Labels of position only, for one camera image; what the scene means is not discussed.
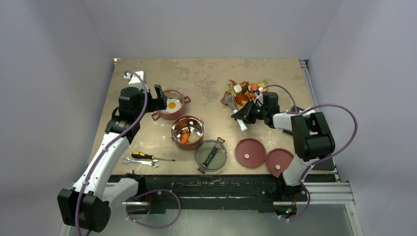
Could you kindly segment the metal serving tongs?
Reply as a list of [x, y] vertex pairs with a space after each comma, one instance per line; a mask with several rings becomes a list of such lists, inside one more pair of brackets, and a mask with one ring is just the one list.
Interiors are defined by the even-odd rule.
[[[225, 98], [226, 104], [232, 109], [233, 114], [236, 114], [238, 112], [237, 110], [237, 106], [236, 106], [236, 100], [235, 97], [232, 95], [227, 95]], [[243, 122], [243, 120], [241, 119], [236, 119], [236, 121], [238, 122], [239, 126], [240, 126], [240, 130], [242, 132], [247, 130], [247, 126], [245, 125], [245, 123]]]

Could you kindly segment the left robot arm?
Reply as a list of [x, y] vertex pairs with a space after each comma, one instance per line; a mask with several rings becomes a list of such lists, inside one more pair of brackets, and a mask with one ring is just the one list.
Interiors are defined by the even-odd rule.
[[147, 188], [135, 179], [123, 178], [109, 195], [105, 195], [105, 188], [117, 162], [140, 130], [144, 114], [167, 108], [161, 86], [155, 85], [154, 89], [156, 98], [147, 88], [126, 87], [120, 91], [119, 105], [112, 112], [96, 155], [73, 186], [58, 194], [64, 224], [78, 231], [99, 233], [107, 226], [112, 209], [125, 198], [134, 201], [145, 198]]

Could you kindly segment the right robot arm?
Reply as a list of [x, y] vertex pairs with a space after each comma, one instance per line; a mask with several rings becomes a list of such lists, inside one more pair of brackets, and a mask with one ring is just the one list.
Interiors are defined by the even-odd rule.
[[283, 183], [276, 187], [277, 196], [282, 200], [290, 199], [314, 165], [313, 161], [328, 157], [335, 150], [335, 142], [322, 112], [307, 114], [281, 112], [278, 95], [265, 92], [261, 95], [262, 104], [248, 101], [243, 108], [233, 112], [231, 118], [241, 120], [245, 124], [254, 124], [262, 120], [273, 129], [287, 130], [292, 133], [295, 157], [288, 168], [281, 174]]

